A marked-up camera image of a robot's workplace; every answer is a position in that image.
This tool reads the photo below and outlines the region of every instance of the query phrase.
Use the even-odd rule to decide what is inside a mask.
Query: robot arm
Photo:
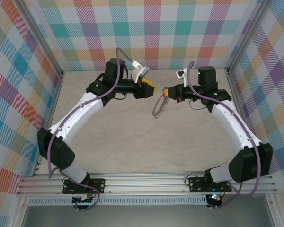
[[[245,129],[251,135],[260,155],[261,160],[261,176],[268,174],[270,162],[272,158],[273,149],[270,144],[263,144],[259,138],[257,138],[251,130],[247,127],[244,121],[238,114],[234,103],[231,101],[231,97],[226,90],[218,89],[218,83],[216,82],[215,69],[213,67],[200,67],[198,69],[198,83],[199,85],[193,85],[193,88],[199,94],[217,99],[227,105],[233,113],[230,113],[223,105],[216,102],[202,99],[187,86],[187,69],[179,70],[177,77],[183,79],[183,84],[167,88],[163,91],[165,96],[171,99],[182,102],[185,99],[192,101],[201,100],[201,103],[205,105],[209,112],[220,121],[227,131],[229,137],[234,144],[237,151],[234,159],[226,165],[214,167],[205,171],[204,181],[209,190],[211,190],[216,183],[236,181],[238,183],[254,179],[257,177],[257,158],[255,150],[244,129],[239,124],[233,114],[236,114]]]
[[[97,111],[101,110],[111,99],[115,98],[116,93],[127,95],[132,93],[136,99],[148,98],[153,96],[157,89],[150,81],[144,78],[148,68],[140,65],[138,62],[132,62],[134,70],[130,79],[123,78],[123,71],[126,70],[126,64],[120,60],[120,78],[115,89],[101,99],[91,103],[87,101],[106,93],[116,81],[117,77],[117,60],[110,59],[106,64],[105,72],[100,74],[96,81],[92,82],[83,94],[80,101],[63,117],[58,123],[53,125],[49,130],[40,129],[37,133],[40,155],[47,159],[47,151],[49,142],[53,136],[53,132],[57,134],[51,146],[51,163],[59,168],[65,175],[78,183],[89,185],[89,174],[80,167],[75,161],[75,154],[69,148],[69,145],[81,129],[81,127],[93,116]],[[70,117],[60,127],[66,117],[72,113]],[[77,193],[86,191],[86,188],[77,186]]]

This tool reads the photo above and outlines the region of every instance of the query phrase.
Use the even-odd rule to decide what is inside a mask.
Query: gray floor
[[[160,118],[151,112],[164,87],[183,81],[175,70],[150,70],[146,78],[159,88],[151,98],[110,101],[82,127],[70,148],[88,172],[177,172],[204,171],[229,162],[236,152],[219,121],[207,109],[192,110],[188,101],[170,100]],[[67,72],[53,123],[79,101],[85,88],[100,72]],[[193,84],[197,71],[192,70]],[[224,70],[217,70],[220,89],[228,90]],[[199,102],[194,108],[203,107]],[[40,173],[47,173],[43,159]]]
[[[23,227],[272,227],[265,198],[237,198],[219,210],[205,205],[29,207]]]

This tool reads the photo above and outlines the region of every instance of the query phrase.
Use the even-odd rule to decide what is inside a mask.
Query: black mounting plate
[[[63,182],[64,187],[62,190],[63,194],[95,194],[96,192],[94,190],[90,191],[89,188],[83,188],[81,186],[78,186],[71,182],[70,180],[65,180]],[[105,179],[102,178],[91,178],[89,180],[89,186],[96,188],[100,194],[104,193],[105,188]]]
[[[190,177],[188,179],[188,185],[190,192],[224,192],[223,185],[225,192],[231,192],[231,187],[229,187],[226,182],[216,183],[213,190],[209,190],[203,177]]]

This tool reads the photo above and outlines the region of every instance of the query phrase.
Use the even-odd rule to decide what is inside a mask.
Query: purple cable
[[[257,157],[257,179],[256,179],[256,183],[255,183],[255,186],[253,188],[253,190],[251,191],[251,193],[248,195],[249,197],[252,197],[256,191],[257,191],[257,188],[259,186],[259,182],[260,182],[260,176],[261,176],[261,161],[260,161],[260,154],[259,154],[259,151],[257,149],[257,146],[254,142],[254,140],[252,139],[250,133],[248,132],[248,130],[246,129],[246,127],[244,126],[243,122],[240,120],[240,118],[232,111],[232,109],[230,109],[226,104],[224,104],[223,102],[217,100],[217,99],[214,99],[214,98],[210,98],[210,97],[206,97],[206,96],[203,96],[201,94],[199,94],[198,92],[196,92],[196,90],[193,88],[192,84],[191,84],[191,81],[190,81],[190,77],[189,77],[189,71],[190,69],[194,66],[195,62],[194,61],[191,61],[188,65],[188,68],[187,68],[187,80],[188,80],[188,84],[189,84],[189,87],[190,89],[193,91],[193,93],[197,96],[199,96],[200,98],[203,98],[203,99],[207,99],[207,100],[210,100],[210,101],[213,101],[213,102],[216,102],[216,103],[219,103],[221,104],[223,107],[225,107],[235,118],[236,120],[238,121],[238,123],[240,124],[240,126],[242,127],[242,129],[244,130],[244,132],[246,133],[246,135],[248,136],[248,139],[249,141],[251,142],[252,146],[254,147],[255,149],[255,153],[256,153],[256,157]]]
[[[130,59],[130,57],[128,57],[124,51],[122,51],[119,47],[116,48],[116,57],[117,57],[117,78],[115,80],[115,83],[114,85],[104,94],[100,95],[100,96],[97,96],[96,98],[93,98],[89,101],[86,101],[85,103],[82,104],[82,106],[77,106],[75,109],[73,109],[65,118],[64,120],[60,123],[60,125],[58,126],[58,128],[56,129],[56,131],[53,133],[53,136],[51,137],[51,140],[49,142],[49,145],[48,145],[48,148],[47,148],[47,165],[48,165],[48,178],[51,178],[54,171],[57,170],[58,168],[54,168],[52,170],[52,166],[51,166],[51,149],[52,149],[52,145],[53,145],[53,140],[54,138],[56,138],[58,132],[59,132],[59,128],[63,127],[63,125],[65,124],[65,122],[77,111],[79,110],[80,108],[83,108],[85,105],[87,104],[90,104],[91,102],[94,102],[98,99],[101,99],[105,96],[107,96],[109,93],[111,93],[115,87],[117,86],[118,82],[119,82],[119,78],[120,78],[120,58],[119,58],[119,51],[130,61],[130,62],[133,62],[132,59]],[[100,193],[97,189],[93,188],[93,187],[90,187],[90,186],[87,186],[87,185],[83,185],[83,184],[80,184],[72,179],[70,179],[72,182],[74,182],[75,184],[79,185],[79,186],[82,186],[82,187],[86,187],[86,188],[90,188],[90,189],[93,189],[95,190],[97,193],[98,193],[98,199],[97,201],[91,205],[90,207],[86,208],[85,210],[88,210],[92,207],[94,207],[96,205],[96,203],[98,202],[99,198],[100,198]]]
[[[60,173],[61,173],[63,176],[67,177],[71,182],[73,182],[73,183],[75,183],[75,184],[77,184],[77,185],[79,185],[79,186],[92,189],[92,190],[94,190],[94,191],[98,194],[97,200],[96,200],[93,204],[90,204],[86,209],[79,209],[79,208],[77,207],[78,202],[76,202],[76,203],[75,203],[75,208],[76,208],[76,210],[86,211],[86,210],[89,210],[89,209],[93,208],[93,207],[96,205],[96,203],[97,203],[97,202],[99,201],[99,199],[100,199],[100,192],[99,192],[96,188],[91,187],[91,186],[88,186],[88,185],[84,185],[84,184],[81,184],[81,183],[78,183],[78,182],[74,181],[73,179],[71,179],[69,176],[67,176],[65,173],[63,173],[62,171],[60,171]]]

